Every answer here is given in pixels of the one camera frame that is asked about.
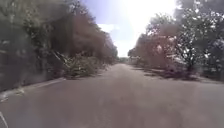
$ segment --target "roadside vegetation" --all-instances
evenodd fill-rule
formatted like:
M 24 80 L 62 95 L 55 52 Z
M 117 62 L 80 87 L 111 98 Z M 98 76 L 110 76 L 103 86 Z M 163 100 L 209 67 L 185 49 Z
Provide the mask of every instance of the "roadside vegetation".
M 173 77 L 224 80 L 224 1 L 178 0 L 174 16 L 157 14 L 128 55 Z
M 0 0 L 0 91 L 89 76 L 117 49 L 79 0 Z

